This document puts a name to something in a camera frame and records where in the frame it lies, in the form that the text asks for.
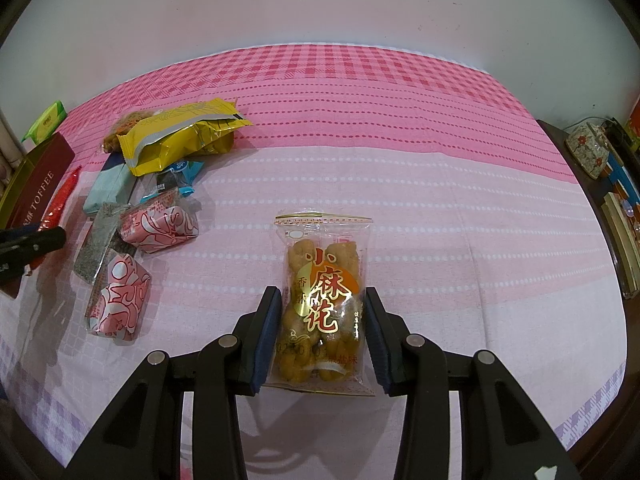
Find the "red snack packet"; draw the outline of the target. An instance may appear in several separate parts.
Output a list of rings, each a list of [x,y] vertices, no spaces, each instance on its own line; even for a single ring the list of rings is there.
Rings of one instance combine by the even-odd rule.
[[[65,179],[60,188],[55,192],[44,214],[38,231],[47,231],[56,228],[60,224],[64,208],[70,194],[74,192],[79,180],[81,166],[77,166]]]

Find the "silver grey snack packet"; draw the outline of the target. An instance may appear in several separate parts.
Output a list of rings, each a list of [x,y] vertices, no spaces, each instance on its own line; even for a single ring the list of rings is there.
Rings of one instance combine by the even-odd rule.
[[[126,243],[119,234],[120,216],[129,209],[126,204],[103,203],[93,219],[92,226],[81,245],[74,263],[74,272],[92,285],[108,251],[134,255],[134,246]]]

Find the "pink white wafer packet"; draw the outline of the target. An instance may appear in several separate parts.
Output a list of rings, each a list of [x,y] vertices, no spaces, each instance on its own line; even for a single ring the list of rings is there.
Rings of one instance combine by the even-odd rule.
[[[101,262],[85,319],[90,334],[134,340],[151,289],[151,274],[128,254],[109,250]]]
[[[152,254],[194,240],[200,234],[178,188],[172,188],[120,215],[120,238],[127,244]]]

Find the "blue plum candy packet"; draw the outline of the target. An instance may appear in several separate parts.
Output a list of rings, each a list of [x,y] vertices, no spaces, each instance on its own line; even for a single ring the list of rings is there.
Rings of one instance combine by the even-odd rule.
[[[183,197],[194,193],[193,182],[204,167],[199,160],[179,160],[174,162],[156,176],[155,190],[142,197],[141,203],[152,200],[163,192],[176,188]]]

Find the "fried dough twist packet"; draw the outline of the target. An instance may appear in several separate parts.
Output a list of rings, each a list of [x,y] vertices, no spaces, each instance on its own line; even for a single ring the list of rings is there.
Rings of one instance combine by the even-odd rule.
[[[373,220],[299,211],[274,225],[285,247],[285,290],[267,385],[367,398],[364,292]]]

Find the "red gold toffee tin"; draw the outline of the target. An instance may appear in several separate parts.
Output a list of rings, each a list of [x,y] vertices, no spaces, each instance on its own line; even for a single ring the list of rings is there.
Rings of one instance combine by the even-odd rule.
[[[39,223],[74,157],[70,144],[58,132],[33,148],[2,195],[0,228]]]

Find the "dark blue teal packet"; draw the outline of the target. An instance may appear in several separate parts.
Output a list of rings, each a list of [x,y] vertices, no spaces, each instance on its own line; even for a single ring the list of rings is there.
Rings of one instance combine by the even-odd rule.
[[[136,180],[122,153],[109,154],[90,188],[82,210],[88,217],[94,217],[104,203],[128,204]]]

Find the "dark wooden side shelf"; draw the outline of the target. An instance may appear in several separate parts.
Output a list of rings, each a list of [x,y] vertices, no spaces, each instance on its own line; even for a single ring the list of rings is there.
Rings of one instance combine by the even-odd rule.
[[[600,223],[610,252],[618,287],[626,292],[624,269],[618,261],[611,229],[601,210],[611,183],[591,179],[565,145],[567,133],[555,126],[538,122],[542,130],[564,157],[586,194]],[[598,421],[570,450],[584,479],[632,479],[639,471],[639,298],[623,296],[627,333],[627,361],[620,392]]]

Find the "green tissue pack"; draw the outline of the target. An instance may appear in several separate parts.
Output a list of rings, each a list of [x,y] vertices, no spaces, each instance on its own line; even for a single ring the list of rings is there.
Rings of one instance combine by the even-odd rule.
[[[67,113],[63,103],[60,100],[53,102],[29,127],[22,142],[31,140],[38,145],[49,139],[66,117]]]

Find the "clear peanut snack bag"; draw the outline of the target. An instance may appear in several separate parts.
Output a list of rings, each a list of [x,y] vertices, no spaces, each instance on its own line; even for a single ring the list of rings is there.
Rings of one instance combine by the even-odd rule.
[[[137,110],[136,112],[122,116],[103,139],[101,144],[102,151],[104,151],[104,153],[119,153],[122,150],[120,148],[119,138],[134,128],[138,122],[142,122],[142,120],[153,115],[152,110]]]

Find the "pink checkered tablecloth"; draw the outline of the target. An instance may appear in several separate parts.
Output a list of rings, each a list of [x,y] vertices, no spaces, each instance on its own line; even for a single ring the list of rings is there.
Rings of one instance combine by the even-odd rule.
[[[102,142],[128,113],[214,99],[245,118],[183,203],[198,236],[136,257],[144,310],[75,272]],[[438,58],[294,44],[198,58],[79,105],[61,133],[78,185],[67,243],[1,304],[1,382],[67,462],[137,365],[229,333],[270,285],[311,294],[257,396],[238,402],[255,479],[386,479],[404,401],[376,384],[338,308],[356,276],[443,349],[494,352],[572,446],[623,381],[627,335],[608,244],[573,171],[494,77]]]

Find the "yellow foil snack bag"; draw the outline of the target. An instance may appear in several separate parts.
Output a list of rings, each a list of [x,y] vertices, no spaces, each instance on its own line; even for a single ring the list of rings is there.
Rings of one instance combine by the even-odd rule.
[[[190,156],[227,154],[235,133],[251,125],[233,102],[216,98],[156,112],[117,140],[131,173],[142,177]]]

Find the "stacked books on shelf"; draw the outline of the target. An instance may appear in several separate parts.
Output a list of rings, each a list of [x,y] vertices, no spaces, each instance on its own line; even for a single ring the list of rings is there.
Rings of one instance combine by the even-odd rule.
[[[605,119],[603,131],[611,149],[606,177],[612,190],[602,210],[618,250],[623,295],[634,298],[639,293],[639,138],[614,118]]]

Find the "floral ceramic container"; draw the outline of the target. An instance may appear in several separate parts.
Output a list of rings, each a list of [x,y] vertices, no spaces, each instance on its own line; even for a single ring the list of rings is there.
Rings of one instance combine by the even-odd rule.
[[[608,162],[610,151],[599,126],[591,122],[578,125],[568,135],[565,145],[591,179],[596,180],[600,177]]]

